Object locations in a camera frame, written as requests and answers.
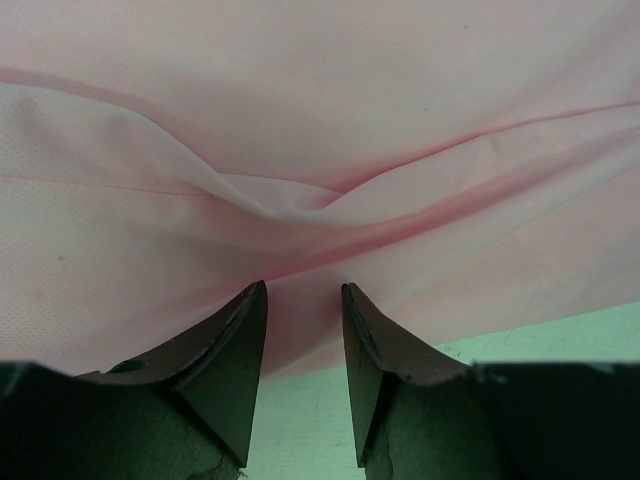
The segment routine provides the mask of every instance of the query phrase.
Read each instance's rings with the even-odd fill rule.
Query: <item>pink sheet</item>
[[[107,369],[265,279],[439,343],[640,299],[635,0],[0,2],[0,352]]]

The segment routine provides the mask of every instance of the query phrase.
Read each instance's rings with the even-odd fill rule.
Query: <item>textured fabric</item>
[[[635,0],[0,2],[2,358],[105,369],[268,281],[432,343],[640,298]]]

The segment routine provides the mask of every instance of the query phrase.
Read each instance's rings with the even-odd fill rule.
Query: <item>green surface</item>
[[[503,360],[640,360],[640,303],[438,346],[471,363]],[[346,371],[263,385],[250,480],[363,480],[356,467]]]

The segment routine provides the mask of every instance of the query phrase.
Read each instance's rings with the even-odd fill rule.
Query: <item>pink fabric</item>
[[[106,369],[265,279],[428,342],[640,298],[635,0],[0,2],[2,358]]]

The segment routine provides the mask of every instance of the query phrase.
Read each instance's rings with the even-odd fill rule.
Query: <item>black plastic part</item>
[[[107,373],[0,363],[0,478],[237,478],[266,319],[258,282]]]
[[[342,296],[356,455],[371,478],[640,478],[640,365],[469,367],[387,318],[356,285]],[[405,422],[402,437],[394,422]],[[404,448],[393,453],[390,442]]]

